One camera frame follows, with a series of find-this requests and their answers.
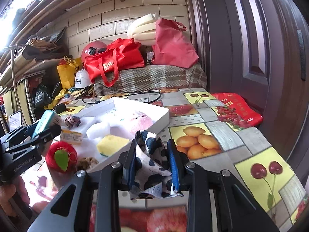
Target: green leaf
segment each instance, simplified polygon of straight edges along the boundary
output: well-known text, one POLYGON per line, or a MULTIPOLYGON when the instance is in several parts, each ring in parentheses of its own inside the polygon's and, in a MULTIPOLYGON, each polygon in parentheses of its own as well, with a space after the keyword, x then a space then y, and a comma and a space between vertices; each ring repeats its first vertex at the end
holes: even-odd
POLYGON ((58 150, 54 154, 55 162, 62 169, 66 171, 69 165, 69 156, 65 150, 58 150))
POLYGON ((267 197, 267 206, 269 209, 272 208, 273 205, 273 196, 271 193, 268 193, 268 197, 267 197))

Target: red helmet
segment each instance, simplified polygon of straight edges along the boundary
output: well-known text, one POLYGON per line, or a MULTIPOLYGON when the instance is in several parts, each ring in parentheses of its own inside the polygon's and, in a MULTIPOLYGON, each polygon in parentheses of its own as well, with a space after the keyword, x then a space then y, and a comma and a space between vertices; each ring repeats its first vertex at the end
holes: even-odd
POLYGON ((106 51, 107 45, 101 41, 94 41, 85 46, 81 53, 81 61, 84 63, 89 55, 95 55, 106 51))

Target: red pouch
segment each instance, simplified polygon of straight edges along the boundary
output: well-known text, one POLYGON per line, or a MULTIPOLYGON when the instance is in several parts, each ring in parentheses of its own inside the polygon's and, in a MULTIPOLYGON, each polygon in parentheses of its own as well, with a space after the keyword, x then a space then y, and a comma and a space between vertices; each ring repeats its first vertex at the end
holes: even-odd
POLYGON ((119 70, 144 67, 144 59, 139 51, 140 43, 135 43, 134 38, 118 38, 106 48, 105 52, 86 57, 84 68, 89 74, 91 82, 101 75, 106 86, 111 87, 117 81, 119 70), (114 71, 114 79, 109 82, 106 72, 114 71))
POLYGON ((253 111, 245 102, 245 100, 236 93, 214 93, 212 96, 216 97, 248 122, 249 126, 255 126, 262 122, 263 117, 253 111))
POLYGON ((154 65, 190 68, 197 62, 198 55, 193 45, 182 34, 187 30, 182 23, 161 18, 156 21, 155 30, 156 44, 152 46, 154 65))

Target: yellow sponge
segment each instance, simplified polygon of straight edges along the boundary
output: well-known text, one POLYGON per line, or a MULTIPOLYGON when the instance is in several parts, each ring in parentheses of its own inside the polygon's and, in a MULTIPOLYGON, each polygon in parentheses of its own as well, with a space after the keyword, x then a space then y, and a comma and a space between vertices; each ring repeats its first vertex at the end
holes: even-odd
POLYGON ((97 149, 101 155, 111 156, 123 148, 129 140, 108 134, 97 144, 97 149))

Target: white helmet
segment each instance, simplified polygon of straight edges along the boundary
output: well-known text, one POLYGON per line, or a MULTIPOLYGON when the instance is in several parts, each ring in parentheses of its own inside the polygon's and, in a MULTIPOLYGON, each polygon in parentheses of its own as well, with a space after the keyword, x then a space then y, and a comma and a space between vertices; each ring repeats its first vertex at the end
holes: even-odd
POLYGON ((75 88, 85 88, 91 84, 89 74, 85 69, 82 69, 76 73, 75 88))

